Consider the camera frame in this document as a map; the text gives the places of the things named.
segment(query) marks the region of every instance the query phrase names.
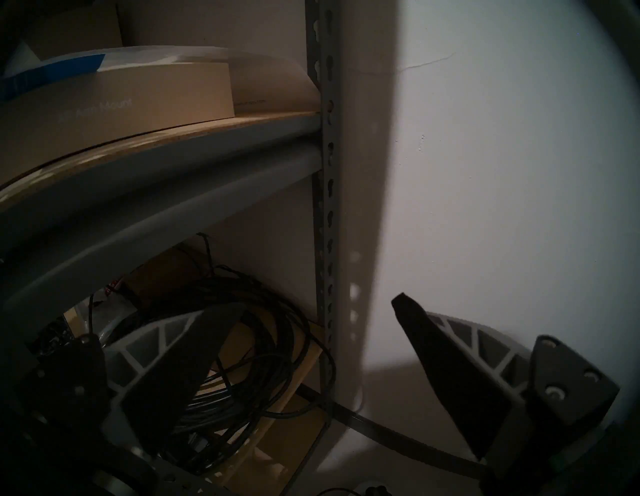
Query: metal shelving unit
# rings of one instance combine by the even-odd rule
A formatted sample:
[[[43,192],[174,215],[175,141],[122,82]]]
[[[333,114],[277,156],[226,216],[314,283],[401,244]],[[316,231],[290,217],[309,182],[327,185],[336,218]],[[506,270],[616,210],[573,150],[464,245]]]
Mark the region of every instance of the metal shelving unit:
[[[321,115],[204,133],[115,154],[0,204],[0,316],[28,339],[114,276],[312,177],[317,320],[333,349],[340,152],[339,0],[305,0]],[[329,370],[321,359],[321,386]],[[295,482],[325,424],[283,493]]]

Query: black cable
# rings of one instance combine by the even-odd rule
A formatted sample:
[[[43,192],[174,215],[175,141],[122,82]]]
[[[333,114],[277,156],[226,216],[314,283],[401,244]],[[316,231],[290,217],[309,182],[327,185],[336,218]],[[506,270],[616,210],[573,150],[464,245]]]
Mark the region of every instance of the black cable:
[[[347,489],[347,488],[329,488],[329,489],[325,489],[324,491],[319,492],[316,496],[323,496],[324,494],[330,493],[332,491],[345,491],[345,492],[348,492],[349,494],[352,494],[353,496],[360,496],[360,494],[357,493],[356,491],[354,491],[352,489]]]
[[[207,250],[207,262],[209,262],[209,276],[213,277],[213,259],[211,258],[211,247],[209,246],[209,236],[203,232],[197,232],[198,236],[200,236],[204,240],[204,246]]]
[[[199,475],[231,457],[253,433],[262,417],[290,419],[326,401],[335,383],[336,366],[328,349],[312,334],[309,320],[298,307],[251,276],[227,266],[214,266],[206,235],[198,235],[201,235],[207,247],[211,270],[209,276],[152,302],[145,310],[129,315],[114,329],[112,335],[119,339],[153,321],[202,310],[215,304],[245,303],[247,310],[242,315],[241,323],[253,332],[252,349],[238,363],[227,367],[218,357],[218,370],[203,380],[201,390],[211,388],[220,378],[224,386],[219,384],[216,390],[197,394],[186,406],[173,430],[176,440],[181,439],[184,433],[198,433],[204,438],[211,438],[211,433],[225,430],[221,437],[209,442],[200,452],[194,452],[188,460],[184,459],[184,455],[181,455],[182,460],[178,460],[178,466]],[[225,271],[231,276],[220,275],[218,271]],[[275,324],[271,328],[274,334],[263,322],[265,313],[270,315]],[[294,335],[297,332],[302,333],[303,340],[301,346],[298,345],[300,351],[295,355]],[[289,389],[293,374],[305,359],[312,343],[320,347],[331,367],[331,378],[323,394],[296,412],[270,412],[269,408]],[[229,374],[246,366],[249,366],[246,377],[232,384]],[[167,458],[178,458],[171,452],[165,454]]]
[[[93,293],[89,296],[89,334],[93,334]]]
[[[202,267],[200,267],[200,264],[198,263],[198,261],[193,257],[192,254],[190,254],[187,250],[185,250],[183,247],[181,246],[174,246],[174,248],[176,250],[178,250],[181,253],[184,253],[185,255],[187,255],[187,258],[191,261],[191,263],[193,263],[194,267],[196,267],[196,270],[198,271],[198,273],[200,274],[200,276],[204,277],[204,274],[202,273]]]

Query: cable bundle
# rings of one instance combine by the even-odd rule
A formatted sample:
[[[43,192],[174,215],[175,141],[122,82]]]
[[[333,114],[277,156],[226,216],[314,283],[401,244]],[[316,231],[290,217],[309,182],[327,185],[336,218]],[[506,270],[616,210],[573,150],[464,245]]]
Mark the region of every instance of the cable bundle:
[[[208,248],[208,242],[205,237],[204,239]],[[312,334],[309,322],[300,309],[265,288],[251,276],[226,266],[214,267],[211,256],[209,268],[208,277],[175,291],[147,310],[139,310],[127,317],[114,330],[110,340],[113,342],[149,322],[194,312],[211,305],[235,301],[247,305],[248,310],[243,314],[241,322],[253,332],[253,355],[245,356],[233,365],[222,364],[218,357],[218,370],[207,377],[201,389],[210,388],[212,383],[219,380],[222,380],[224,387],[193,398],[176,425],[167,449],[161,453],[176,465],[198,475],[231,457],[253,433],[260,418],[290,419],[309,412],[324,401],[324,395],[320,395],[296,412],[269,411],[269,408],[285,394],[294,371],[304,360],[311,342],[315,342],[321,348],[332,368],[325,395],[335,383],[336,371],[331,354]],[[256,308],[264,309],[271,314],[275,322],[276,339],[254,313]],[[297,356],[293,356],[294,333],[300,331],[304,334],[302,349]],[[246,378],[232,385],[228,375],[246,365],[250,365]],[[226,431],[221,436],[212,435],[213,432],[223,429]],[[196,437],[194,433],[199,439],[207,441],[206,446],[199,451],[188,446],[188,440]]]

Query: blue tape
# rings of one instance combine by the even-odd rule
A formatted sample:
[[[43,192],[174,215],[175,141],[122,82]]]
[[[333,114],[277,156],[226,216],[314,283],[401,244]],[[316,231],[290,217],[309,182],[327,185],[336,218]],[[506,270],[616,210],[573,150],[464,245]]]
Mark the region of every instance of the blue tape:
[[[23,93],[55,81],[96,72],[100,68],[103,59],[104,53],[76,57],[26,70],[15,76],[8,77],[2,80],[0,100],[6,102]]]

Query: cardboard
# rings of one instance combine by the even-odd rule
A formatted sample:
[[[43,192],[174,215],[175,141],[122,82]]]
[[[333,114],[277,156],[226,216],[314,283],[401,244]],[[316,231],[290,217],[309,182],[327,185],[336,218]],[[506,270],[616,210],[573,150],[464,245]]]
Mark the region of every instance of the cardboard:
[[[0,184],[113,140],[234,116],[226,63],[92,72],[0,104]]]
[[[80,59],[88,61],[84,68],[77,63]],[[34,82],[45,84],[78,70],[105,72],[139,65],[182,62],[228,63],[237,115],[320,110],[320,92],[296,62],[219,47],[124,47],[69,54],[23,66],[20,71],[6,71],[4,82],[10,88],[23,91],[32,88]]]
[[[40,60],[122,46],[115,4],[74,8],[37,22],[24,41]]]

